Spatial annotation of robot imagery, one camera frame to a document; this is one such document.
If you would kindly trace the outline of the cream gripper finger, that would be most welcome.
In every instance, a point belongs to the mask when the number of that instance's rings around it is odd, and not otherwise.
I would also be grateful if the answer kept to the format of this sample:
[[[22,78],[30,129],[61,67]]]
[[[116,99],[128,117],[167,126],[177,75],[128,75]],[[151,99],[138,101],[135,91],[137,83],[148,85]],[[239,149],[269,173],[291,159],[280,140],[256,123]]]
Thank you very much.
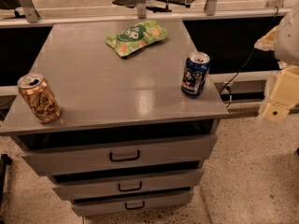
[[[281,122],[299,104],[299,67],[288,66],[271,75],[265,85],[260,119]]]

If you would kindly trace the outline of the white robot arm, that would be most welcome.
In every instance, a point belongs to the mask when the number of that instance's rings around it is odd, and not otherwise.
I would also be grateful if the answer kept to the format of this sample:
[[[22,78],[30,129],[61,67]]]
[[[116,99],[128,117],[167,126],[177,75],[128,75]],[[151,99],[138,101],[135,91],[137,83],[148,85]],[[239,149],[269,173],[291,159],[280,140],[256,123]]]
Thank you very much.
[[[278,26],[256,41],[254,48],[273,50],[281,68],[268,78],[259,110],[261,119],[279,123],[299,103],[299,2]]]

